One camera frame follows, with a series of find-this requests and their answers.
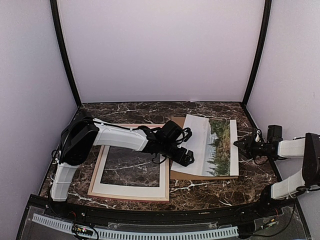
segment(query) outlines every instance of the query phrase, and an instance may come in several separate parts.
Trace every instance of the black wire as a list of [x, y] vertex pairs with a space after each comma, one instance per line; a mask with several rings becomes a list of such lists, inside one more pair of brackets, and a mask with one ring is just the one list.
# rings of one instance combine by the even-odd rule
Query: black wire
[[130, 127], [125, 127], [125, 126], [119, 126], [119, 125], [115, 125], [115, 124], [111, 124], [111, 123], [107, 123], [107, 122], [100, 122], [100, 121], [93, 121], [96, 124], [100, 124], [100, 125], [106, 125], [106, 126], [111, 126], [111, 127], [115, 127], [115, 128], [119, 128], [119, 129], [125, 129], [125, 130], [139, 130], [140, 128], [130, 128]]
[[255, 237], [264, 237], [264, 238], [274, 237], [274, 236], [282, 233], [283, 231], [285, 231], [285, 230], [289, 227], [289, 225], [290, 225], [290, 223], [291, 223], [291, 221], [292, 221], [292, 218], [293, 218], [293, 216], [294, 216], [295, 210], [296, 210], [296, 202], [294, 202], [294, 204], [293, 204], [292, 214], [291, 214], [291, 217], [290, 217], [288, 223], [286, 224], [286, 226], [285, 226], [283, 229], [281, 229], [281, 230], [278, 231], [277, 233], [274, 233], [274, 234], [272, 234], [272, 235], [255, 234], [257, 231], [261, 230], [261, 229], [257, 229], [257, 230], [254, 231], [254, 232], [249, 232], [249, 233], [248, 233], [248, 232], [246, 232], [246, 233], [239, 232], [239, 234], [240, 234], [240, 235], [243, 235], [243, 236], [255, 236]]
[[52, 208], [51, 200], [50, 200], [51, 187], [52, 187], [52, 184], [50, 184], [50, 185], [48, 186], [48, 192], [47, 192], [47, 195], [48, 195], [48, 207], [50, 208], [50, 210], [51, 210], [58, 218], [60, 218], [60, 219], [63, 219], [63, 220], [66, 220], [66, 221], [71, 221], [72, 223], [75, 223], [75, 224], [77, 224], [77, 225], [86, 226], [87, 228], [92, 229], [92, 230], [95, 232], [95, 234], [96, 234], [96, 240], [99, 240], [99, 233], [98, 233], [98, 231], [97, 231], [94, 227], [92, 227], [92, 226], [90, 226], [90, 225], [88, 225], [88, 224], [85, 224], [85, 223], [76, 221], [76, 220], [70, 220], [70, 219], [65, 218], [65, 217], [63, 217], [63, 216], [60, 216], [59, 214], [57, 214], [57, 213], [55, 212], [55, 210]]
[[164, 159], [161, 161], [161, 162], [155, 162], [155, 158], [158, 156], [158, 153], [156, 153], [155, 154], [155, 157], [154, 158], [152, 158], [152, 162], [154, 163], [154, 164], [158, 164], [158, 165], [160, 165], [160, 164], [162, 164], [162, 163], [164, 163], [165, 162], [165, 160], [167, 160], [167, 157], [166, 156], [164, 156]]
[[287, 157], [281, 157], [281, 156], [279, 156], [278, 158], [277, 158], [277, 160], [286, 160], [286, 159], [288, 159]]
[[316, 191], [319, 191], [320, 190], [320, 187], [319, 188], [316, 188], [316, 189], [309, 189], [308, 191], [309, 192], [316, 192]]

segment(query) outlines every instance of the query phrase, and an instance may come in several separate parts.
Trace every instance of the black frame edge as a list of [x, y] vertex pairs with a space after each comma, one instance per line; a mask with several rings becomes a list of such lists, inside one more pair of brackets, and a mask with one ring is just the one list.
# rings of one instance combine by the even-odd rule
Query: black frame edge
[[58, 10], [58, 3], [57, 0], [50, 0], [50, 5], [51, 5], [51, 12], [52, 12], [52, 18], [53, 18], [53, 23], [54, 23], [54, 29], [55, 29], [55, 34], [56, 34], [56, 39], [58, 41], [59, 49], [60, 49], [60, 54], [62, 58], [62, 62], [64, 65], [64, 70], [66, 73], [66, 76], [68, 78], [68, 82], [73, 94], [74, 101], [78, 107], [82, 105], [80, 95], [76, 86], [75, 78], [72, 74], [71, 70], [71, 65], [69, 62], [68, 54], [67, 54], [67, 49], [65, 45], [65, 40], [62, 32], [62, 27], [61, 27], [61, 22], [60, 22], [60, 17], [59, 17], [59, 10]]
[[[242, 107], [242, 109], [244, 111], [244, 114], [248, 118], [248, 120], [249, 120], [250, 124], [252, 125], [252, 127], [257, 129], [258, 127], [257, 127], [254, 119], [252, 118], [250, 112], [248, 111], [246, 105], [242, 102], [242, 103], [240, 103], [240, 106]], [[274, 161], [270, 161], [270, 165], [271, 165], [272, 170], [273, 170], [273, 172], [274, 172], [274, 174], [276, 176], [276, 180], [278, 182], [281, 182], [283, 179], [282, 179], [282, 177], [280, 175], [280, 172], [279, 172], [279, 170], [278, 170], [278, 168], [276, 166], [276, 163]], [[295, 205], [296, 205], [296, 209], [297, 209], [297, 211], [299, 213], [299, 216], [300, 216], [300, 219], [301, 219], [301, 222], [302, 222], [302, 225], [303, 225], [305, 236], [307, 237], [307, 239], [312, 239], [309, 227], [307, 225], [307, 221], [306, 221], [305, 215], [304, 215], [304, 213], [302, 211], [300, 202], [299, 202], [299, 200], [297, 198], [295, 199]]]
[[262, 23], [261, 23], [261, 29], [260, 29], [260, 35], [259, 35], [259, 40], [258, 44], [256, 47], [256, 52], [252, 64], [252, 69], [250, 73], [250, 77], [246, 86], [246, 90], [243, 96], [242, 103], [247, 106], [252, 89], [255, 84], [257, 72], [259, 69], [259, 64], [262, 56], [262, 52], [264, 50], [264, 45], [265, 45], [265, 40], [267, 36], [267, 30], [268, 30], [268, 23], [269, 23], [269, 18], [270, 18], [270, 11], [271, 11], [271, 3], [272, 0], [265, 0], [264, 2], [264, 10], [263, 10], [263, 17], [262, 17]]

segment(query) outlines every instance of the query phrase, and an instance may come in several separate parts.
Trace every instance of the cable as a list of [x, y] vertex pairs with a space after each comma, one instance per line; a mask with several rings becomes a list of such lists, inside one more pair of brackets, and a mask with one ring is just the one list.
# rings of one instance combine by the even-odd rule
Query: cable
[[156, 158], [157, 156], [158, 156], [158, 153], [156, 153], [155, 156], [154, 156], [154, 158], [152, 158], [152, 160], [151, 160], [154, 164], [160, 165], [160, 164], [164, 163], [165, 160], [167, 160], [167, 157], [164, 156], [164, 159], [163, 159], [161, 162], [155, 162], [154, 160], [155, 160], [155, 158]]
[[293, 218], [293, 216], [294, 216], [295, 210], [296, 210], [296, 202], [293, 203], [293, 210], [292, 210], [292, 214], [291, 214], [291, 217], [290, 217], [288, 223], [286, 224], [286, 226], [285, 226], [283, 229], [281, 229], [281, 230], [278, 231], [277, 233], [274, 233], [274, 234], [271, 234], [271, 235], [255, 234], [257, 231], [262, 230], [262, 229], [260, 229], [260, 228], [257, 229], [257, 230], [255, 230], [255, 231], [253, 231], [253, 232], [246, 232], [246, 233], [238, 232], [238, 233], [239, 233], [240, 235], [243, 235], [243, 236], [255, 236], [255, 237], [264, 237], [264, 238], [274, 237], [274, 236], [282, 233], [283, 231], [285, 231], [285, 230], [289, 227], [289, 225], [290, 225], [290, 223], [291, 223], [291, 221], [292, 221], [292, 218]]
[[95, 124], [100, 124], [100, 125], [106, 125], [106, 126], [110, 126], [110, 127], [115, 127], [115, 128], [119, 128], [119, 129], [125, 129], [125, 130], [132, 130], [132, 131], [135, 131], [135, 130], [139, 130], [141, 126], [138, 126], [136, 128], [130, 128], [130, 127], [125, 127], [125, 126], [120, 126], [120, 125], [116, 125], [116, 124], [111, 124], [111, 123], [107, 123], [107, 122], [100, 122], [100, 121], [94, 121], [93, 122]]
[[86, 226], [86, 227], [92, 229], [92, 230], [95, 232], [95, 234], [96, 234], [96, 240], [99, 240], [99, 233], [98, 233], [98, 231], [97, 231], [94, 227], [92, 227], [92, 226], [90, 226], [90, 225], [88, 225], [88, 224], [85, 224], [85, 223], [76, 221], [76, 220], [70, 220], [70, 219], [65, 218], [65, 217], [63, 217], [63, 216], [60, 216], [59, 214], [56, 213], [56, 211], [52, 208], [52, 205], [51, 205], [51, 200], [52, 200], [51, 197], [50, 197], [51, 187], [52, 187], [52, 184], [50, 184], [50, 185], [48, 186], [47, 195], [48, 195], [48, 207], [49, 207], [50, 210], [53, 212], [53, 214], [56, 215], [56, 216], [57, 216], [58, 218], [60, 218], [60, 219], [63, 219], [63, 220], [66, 220], [66, 221], [71, 221], [72, 223], [75, 223], [75, 224], [78, 224], [78, 225], [81, 225], [81, 226]]

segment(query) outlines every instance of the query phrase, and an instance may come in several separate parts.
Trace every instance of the white wall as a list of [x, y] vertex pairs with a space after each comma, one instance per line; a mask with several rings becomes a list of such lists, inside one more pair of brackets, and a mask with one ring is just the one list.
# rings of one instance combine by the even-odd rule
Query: white wall
[[0, 1], [0, 110], [0, 239], [13, 240], [76, 111], [49, 0]]
[[[265, 47], [248, 109], [264, 133], [283, 126], [286, 140], [320, 134], [320, 1], [272, 2]], [[283, 178], [302, 160], [277, 162]], [[314, 239], [320, 236], [320, 192], [304, 194], [301, 207]]]
[[59, 0], [83, 102], [242, 101], [263, 0]]

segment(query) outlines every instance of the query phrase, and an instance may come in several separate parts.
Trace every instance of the brown marble tabletop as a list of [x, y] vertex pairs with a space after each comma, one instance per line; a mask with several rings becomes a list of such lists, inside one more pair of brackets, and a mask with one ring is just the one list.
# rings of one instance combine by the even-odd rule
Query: brown marble tabletop
[[[109, 123], [163, 124], [171, 117], [186, 114], [207, 118], [235, 119], [238, 137], [248, 135], [252, 126], [236, 102], [129, 102], [87, 103], [80, 109]], [[94, 146], [76, 171], [68, 192], [68, 202], [92, 207], [137, 211], [204, 210], [255, 202], [263, 188], [277, 181], [269, 163], [256, 165], [239, 156], [239, 177], [229, 180], [171, 180], [170, 202], [135, 202], [87, 195], [100, 147]], [[40, 196], [47, 197], [48, 171]]]

